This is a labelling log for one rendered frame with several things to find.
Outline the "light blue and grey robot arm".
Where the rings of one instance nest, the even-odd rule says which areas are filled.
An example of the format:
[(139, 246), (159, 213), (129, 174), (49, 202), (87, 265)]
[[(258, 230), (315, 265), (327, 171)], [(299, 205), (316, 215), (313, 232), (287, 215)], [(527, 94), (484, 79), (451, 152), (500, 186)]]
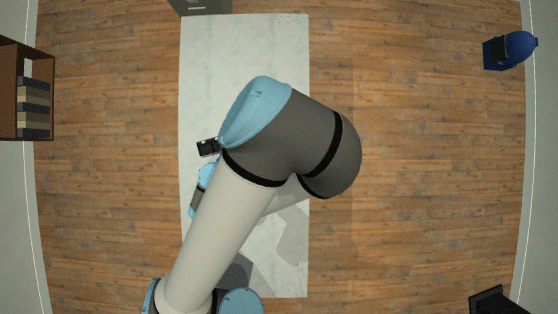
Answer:
[(240, 92), (217, 141), (219, 161), (199, 170), (172, 274), (150, 281), (141, 314), (265, 314), (254, 290), (215, 286), (261, 217), (341, 194), (362, 162), (345, 116), (263, 75)]

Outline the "black bin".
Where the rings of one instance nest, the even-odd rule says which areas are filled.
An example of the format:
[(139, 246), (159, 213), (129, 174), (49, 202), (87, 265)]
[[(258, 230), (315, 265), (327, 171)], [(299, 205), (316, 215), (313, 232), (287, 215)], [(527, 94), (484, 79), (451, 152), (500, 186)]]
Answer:
[(201, 156), (220, 151), (220, 146), (217, 137), (197, 142), (198, 152)]

